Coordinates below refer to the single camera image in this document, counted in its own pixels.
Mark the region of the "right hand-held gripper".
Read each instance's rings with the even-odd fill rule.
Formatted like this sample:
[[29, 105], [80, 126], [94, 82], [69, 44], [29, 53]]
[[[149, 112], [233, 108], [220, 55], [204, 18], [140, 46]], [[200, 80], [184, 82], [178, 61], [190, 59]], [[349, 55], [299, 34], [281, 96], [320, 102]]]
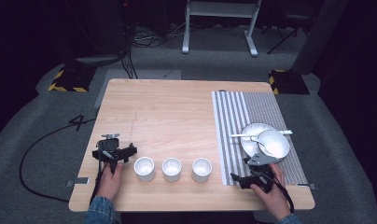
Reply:
[[230, 174], [233, 181], [239, 183], [242, 189], [249, 189], [251, 185], [257, 185], [262, 190], [271, 190], [273, 185], [277, 185], [275, 174], [270, 163], [276, 162], [277, 159], [267, 156], [263, 153], [257, 153], [251, 158], [245, 158], [244, 163], [248, 166], [250, 175], [240, 177], [236, 174]]

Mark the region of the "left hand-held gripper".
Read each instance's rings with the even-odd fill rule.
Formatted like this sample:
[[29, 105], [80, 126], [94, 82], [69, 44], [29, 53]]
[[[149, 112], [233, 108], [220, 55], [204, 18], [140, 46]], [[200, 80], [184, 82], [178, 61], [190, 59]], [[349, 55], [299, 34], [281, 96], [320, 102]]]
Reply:
[[111, 173], [114, 174], [119, 161], [128, 162], [129, 158], [137, 153], [137, 148], [130, 143], [125, 148], [119, 147], [119, 134], [103, 134], [103, 139], [96, 144], [93, 150], [94, 159], [110, 164]]

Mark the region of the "person's right hand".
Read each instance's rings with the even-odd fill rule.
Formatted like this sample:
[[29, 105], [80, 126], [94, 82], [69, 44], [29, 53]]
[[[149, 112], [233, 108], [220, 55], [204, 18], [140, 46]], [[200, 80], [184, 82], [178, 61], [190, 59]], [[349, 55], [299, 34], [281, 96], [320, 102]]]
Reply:
[[265, 193], [256, 184], [252, 184], [250, 188], [256, 193], [256, 195], [263, 202], [267, 211], [277, 221], [280, 221], [291, 214], [286, 197], [276, 185], [273, 185], [272, 190], [268, 193]]

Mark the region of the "person's left hand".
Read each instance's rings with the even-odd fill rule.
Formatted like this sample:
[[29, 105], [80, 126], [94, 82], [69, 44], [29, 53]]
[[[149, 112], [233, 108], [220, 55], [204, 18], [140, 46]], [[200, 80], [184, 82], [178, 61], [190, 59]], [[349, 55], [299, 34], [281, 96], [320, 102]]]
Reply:
[[104, 168], [100, 185], [96, 195], [99, 197], [107, 198], [113, 201], [119, 193], [121, 185], [122, 164], [118, 163], [115, 168], [115, 173], [112, 173], [111, 166], [107, 164]]

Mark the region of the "white plate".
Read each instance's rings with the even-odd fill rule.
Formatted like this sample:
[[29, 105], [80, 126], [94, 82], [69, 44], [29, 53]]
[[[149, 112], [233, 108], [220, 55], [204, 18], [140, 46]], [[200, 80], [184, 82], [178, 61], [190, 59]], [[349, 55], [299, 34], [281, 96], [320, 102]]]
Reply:
[[[242, 133], [259, 133], [265, 130], [275, 130], [275, 128], [265, 123], [252, 123], [245, 126], [242, 130]], [[250, 140], [250, 136], [241, 137], [241, 146], [244, 152], [249, 156], [253, 156], [261, 152], [258, 144]]]

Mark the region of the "white cup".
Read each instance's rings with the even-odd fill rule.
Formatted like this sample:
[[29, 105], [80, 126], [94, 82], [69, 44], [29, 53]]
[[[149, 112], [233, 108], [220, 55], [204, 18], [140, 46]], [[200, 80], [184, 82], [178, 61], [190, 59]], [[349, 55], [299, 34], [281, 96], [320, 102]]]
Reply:
[[142, 182], [149, 182], [155, 176], [155, 164], [149, 157], [141, 157], [134, 163], [134, 171]]
[[212, 164], [206, 158], [198, 158], [192, 163], [191, 177], [195, 182], [203, 183], [209, 179], [212, 172]]
[[162, 164], [163, 177], [168, 182], [176, 182], [179, 180], [182, 171], [182, 164], [177, 158], [168, 158]]

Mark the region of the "white spoon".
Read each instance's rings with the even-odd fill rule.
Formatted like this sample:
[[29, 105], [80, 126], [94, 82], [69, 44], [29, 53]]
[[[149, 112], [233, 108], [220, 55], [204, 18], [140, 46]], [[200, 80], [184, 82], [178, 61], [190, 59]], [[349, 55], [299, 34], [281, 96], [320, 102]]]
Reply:
[[262, 141], [260, 141], [259, 139], [258, 139], [258, 137], [256, 137], [256, 136], [251, 136], [250, 137], [250, 140], [252, 141], [252, 142], [256, 142], [257, 144], [258, 144], [258, 147], [259, 147], [259, 149], [260, 149], [260, 151], [262, 152], [262, 153], [264, 153], [265, 155], [268, 155], [268, 156], [271, 156], [272, 154], [267, 150], [267, 148], [266, 148], [266, 143], [263, 143]]

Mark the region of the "white bowl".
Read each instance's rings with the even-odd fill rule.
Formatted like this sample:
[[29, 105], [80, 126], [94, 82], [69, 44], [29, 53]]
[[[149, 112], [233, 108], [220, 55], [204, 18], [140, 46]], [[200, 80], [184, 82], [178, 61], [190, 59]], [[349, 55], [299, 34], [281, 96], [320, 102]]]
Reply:
[[290, 144], [280, 133], [262, 133], [258, 135], [258, 139], [266, 143], [267, 150], [272, 154], [270, 157], [282, 159], [290, 151]]

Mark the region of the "white chopstick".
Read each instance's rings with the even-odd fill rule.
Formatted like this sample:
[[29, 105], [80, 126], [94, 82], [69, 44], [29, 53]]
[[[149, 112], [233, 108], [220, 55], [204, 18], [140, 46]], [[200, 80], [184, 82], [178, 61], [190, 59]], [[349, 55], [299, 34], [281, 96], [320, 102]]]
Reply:
[[265, 130], [259, 133], [239, 133], [239, 134], [232, 134], [230, 137], [251, 137], [251, 136], [258, 136], [262, 133], [280, 133], [280, 134], [293, 134], [291, 130], [286, 131], [275, 131], [275, 130]]

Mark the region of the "striped grey placemat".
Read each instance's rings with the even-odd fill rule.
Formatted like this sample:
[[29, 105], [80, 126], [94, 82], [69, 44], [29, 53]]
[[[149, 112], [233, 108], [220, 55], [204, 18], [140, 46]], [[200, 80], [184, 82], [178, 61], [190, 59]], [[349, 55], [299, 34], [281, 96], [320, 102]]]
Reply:
[[230, 174], [250, 175], [244, 158], [252, 156], [244, 152], [241, 137], [230, 136], [242, 133], [243, 128], [252, 123], [265, 123], [278, 131], [288, 128], [270, 92], [213, 91], [212, 99], [222, 183], [237, 185]]

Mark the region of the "black tripod stand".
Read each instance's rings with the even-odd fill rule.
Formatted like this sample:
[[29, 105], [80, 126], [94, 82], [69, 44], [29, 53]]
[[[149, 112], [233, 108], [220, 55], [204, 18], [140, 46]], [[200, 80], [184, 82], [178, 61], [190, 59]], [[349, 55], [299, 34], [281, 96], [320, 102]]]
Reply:
[[308, 15], [279, 12], [276, 16], [272, 17], [272, 21], [269, 24], [263, 26], [261, 31], [264, 34], [274, 27], [281, 37], [281, 39], [270, 48], [267, 53], [271, 54], [291, 36], [296, 36], [299, 30], [302, 30], [305, 35], [308, 35], [308, 29], [311, 25], [312, 19]]

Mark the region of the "grey column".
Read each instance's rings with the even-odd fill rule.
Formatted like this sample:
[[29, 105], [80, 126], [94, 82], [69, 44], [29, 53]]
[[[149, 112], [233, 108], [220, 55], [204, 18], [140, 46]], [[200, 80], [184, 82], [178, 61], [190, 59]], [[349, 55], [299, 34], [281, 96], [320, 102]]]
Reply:
[[325, 0], [314, 26], [291, 66], [298, 75], [308, 75], [320, 59], [349, 0]]

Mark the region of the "black yellow-striped base plate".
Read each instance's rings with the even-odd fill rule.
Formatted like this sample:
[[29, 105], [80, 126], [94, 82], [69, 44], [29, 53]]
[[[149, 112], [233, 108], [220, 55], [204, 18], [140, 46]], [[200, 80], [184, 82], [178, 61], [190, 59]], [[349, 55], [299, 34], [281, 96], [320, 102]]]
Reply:
[[67, 68], [63, 66], [51, 82], [49, 90], [88, 92], [95, 72], [95, 67]]
[[291, 70], [271, 70], [269, 82], [274, 94], [309, 94], [309, 90], [301, 75]]

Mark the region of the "white desk frame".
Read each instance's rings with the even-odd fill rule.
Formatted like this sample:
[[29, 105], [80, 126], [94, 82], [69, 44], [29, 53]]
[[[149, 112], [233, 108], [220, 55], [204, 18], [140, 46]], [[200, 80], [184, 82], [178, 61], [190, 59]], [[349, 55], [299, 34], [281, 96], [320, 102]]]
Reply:
[[222, 2], [201, 2], [187, 0], [185, 12], [185, 32], [183, 35], [182, 53], [189, 53], [190, 19], [194, 16], [242, 18], [250, 19], [249, 28], [244, 30], [245, 42], [252, 57], [258, 56], [258, 50], [252, 34], [258, 18], [262, 0], [255, 0], [254, 3], [222, 3]]

